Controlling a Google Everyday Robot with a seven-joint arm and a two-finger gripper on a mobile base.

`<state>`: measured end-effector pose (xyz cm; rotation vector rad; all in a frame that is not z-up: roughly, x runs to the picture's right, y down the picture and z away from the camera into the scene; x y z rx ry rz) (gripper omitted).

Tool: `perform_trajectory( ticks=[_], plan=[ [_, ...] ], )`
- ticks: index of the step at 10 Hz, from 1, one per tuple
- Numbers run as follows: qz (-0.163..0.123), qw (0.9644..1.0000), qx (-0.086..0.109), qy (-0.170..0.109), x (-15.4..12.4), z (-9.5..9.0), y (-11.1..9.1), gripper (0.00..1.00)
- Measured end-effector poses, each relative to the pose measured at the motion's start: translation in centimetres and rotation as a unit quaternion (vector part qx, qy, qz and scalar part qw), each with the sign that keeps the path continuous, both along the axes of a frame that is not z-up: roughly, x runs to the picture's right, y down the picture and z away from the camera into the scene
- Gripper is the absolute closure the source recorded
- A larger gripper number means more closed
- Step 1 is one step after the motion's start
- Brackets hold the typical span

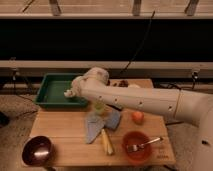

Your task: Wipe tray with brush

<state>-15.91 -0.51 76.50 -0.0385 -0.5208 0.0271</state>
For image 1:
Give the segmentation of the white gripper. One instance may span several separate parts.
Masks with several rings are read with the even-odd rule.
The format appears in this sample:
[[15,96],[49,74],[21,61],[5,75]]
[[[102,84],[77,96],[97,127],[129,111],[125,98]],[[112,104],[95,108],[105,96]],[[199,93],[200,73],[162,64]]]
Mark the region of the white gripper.
[[78,76],[71,83],[71,91],[75,96],[82,96],[83,90],[88,87],[88,77]]

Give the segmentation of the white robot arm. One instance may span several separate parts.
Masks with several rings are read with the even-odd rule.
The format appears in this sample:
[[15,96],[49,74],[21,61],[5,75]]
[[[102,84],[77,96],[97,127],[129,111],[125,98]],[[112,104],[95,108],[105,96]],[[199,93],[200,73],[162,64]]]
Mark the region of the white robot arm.
[[94,67],[71,83],[78,97],[171,116],[198,127],[191,171],[213,171],[213,94],[188,90],[108,86],[109,73]]

